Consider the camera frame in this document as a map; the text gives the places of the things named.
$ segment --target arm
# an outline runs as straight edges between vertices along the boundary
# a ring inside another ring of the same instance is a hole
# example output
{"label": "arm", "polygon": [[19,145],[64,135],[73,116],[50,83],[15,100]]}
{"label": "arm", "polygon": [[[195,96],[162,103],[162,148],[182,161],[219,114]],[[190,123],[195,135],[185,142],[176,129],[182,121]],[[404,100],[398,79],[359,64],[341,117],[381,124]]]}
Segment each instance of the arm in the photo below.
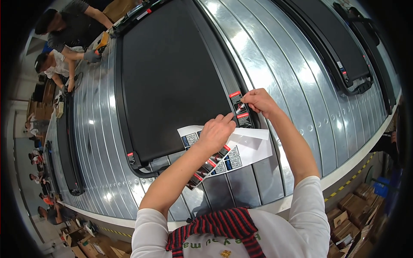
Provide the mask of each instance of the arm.
{"label": "arm", "polygon": [[236,124],[231,120],[233,116],[233,113],[225,117],[218,115],[208,121],[199,140],[150,185],[139,209],[151,208],[167,218],[169,208],[178,199],[195,171],[211,155],[218,152],[234,132]]}
{"label": "arm", "polygon": [[62,220],[62,215],[60,214],[59,204],[55,204],[55,209],[56,209],[56,211],[57,211],[56,223],[57,223],[57,224],[60,224],[60,223],[63,222],[63,220]]}
{"label": "arm", "polygon": [[110,29],[113,27],[113,23],[109,20],[109,18],[103,12],[99,11],[98,9],[88,6],[87,9],[85,10],[85,14],[92,17],[96,21],[100,22],[107,29]]}
{"label": "arm", "polygon": [[290,164],[294,176],[294,187],[311,175],[320,177],[309,145],[265,89],[251,90],[241,101],[248,103],[255,112],[262,112],[264,117],[270,120]]}
{"label": "arm", "polygon": [[57,73],[53,74],[52,80],[55,82],[57,86],[59,86],[59,88],[63,89],[64,84],[62,80],[59,78],[59,76],[57,75]]}

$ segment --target black striped shirt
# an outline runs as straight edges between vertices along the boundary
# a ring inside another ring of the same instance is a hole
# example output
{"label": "black striped shirt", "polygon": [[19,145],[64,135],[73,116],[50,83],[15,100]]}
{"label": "black striped shirt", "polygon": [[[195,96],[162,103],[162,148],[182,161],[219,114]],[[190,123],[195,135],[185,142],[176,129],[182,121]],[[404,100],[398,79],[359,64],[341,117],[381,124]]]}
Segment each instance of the black striped shirt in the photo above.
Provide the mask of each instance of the black striped shirt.
{"label": "black striped shirt", "polygon": [[[83,14],[86,9],[89,7],[89,5],[82,1],[82,0],[72,0],[67,6],[65,6],[60,13],[68,13],[68,14],[73,14],[73,15],[85,15]],[[50,48],[55,49],[57,52],[62,52],[64,45],[70,45],[70,46],[76,46],[78,43],[78,39],[74,38],[71,42],[63,42],[56,33],[49,33],[48,39],[47,39],[47,45]]]}

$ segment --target factory floor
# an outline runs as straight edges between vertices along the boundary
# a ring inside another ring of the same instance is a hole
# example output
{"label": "factory floor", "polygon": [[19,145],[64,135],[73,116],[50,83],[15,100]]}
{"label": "factory floor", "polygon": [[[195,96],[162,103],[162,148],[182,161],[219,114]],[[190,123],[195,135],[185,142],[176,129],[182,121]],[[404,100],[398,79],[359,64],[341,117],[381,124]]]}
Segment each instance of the factory floor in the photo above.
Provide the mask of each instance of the factory floor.
{"label": "factory floor", "polygon": [[[325,198],[326,212],[333,209],[337,203],[345,197],[348,193],[353,192],[362,182],[365,182],[367,172],[373,169],[373,177],[380,176],[382,171],[383,153],[376,152],[369,153],[358,165],[349,171],[344,177],[339,179],[336,183],[323,191]],[[279,216],[288,220],[290,209],[278,213]],[[122,240],[125,242],[132,241],[132,234],[134,229],[129,227],[122,227],[103,221],[95,220],[84,215],[80,215],[85,220],[91,220],[99,227],[99,233],[107,235],[113,241]]]}

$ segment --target warning sticker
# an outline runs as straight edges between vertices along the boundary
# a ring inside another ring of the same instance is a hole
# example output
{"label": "warning sticker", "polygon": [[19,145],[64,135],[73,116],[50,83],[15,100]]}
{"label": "warning sticker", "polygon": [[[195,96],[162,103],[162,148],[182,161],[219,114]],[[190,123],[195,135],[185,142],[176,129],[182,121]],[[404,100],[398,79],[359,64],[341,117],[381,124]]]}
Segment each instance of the warning sticker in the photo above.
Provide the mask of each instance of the warning sticker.
{"label": "warning sticker", "polygon": [[252,128],[251,119],[248,114],[247,105],[241,102],[242,94],[237,91],[229,95],[232,105],[234,106],[235,114],[240,127]]}
{"label": "warning sticker", "polygon": [[237,116],[238,123],[240,127],[244,128],[252,128],[251,118],[249,117],[248,113],[243,113]]}

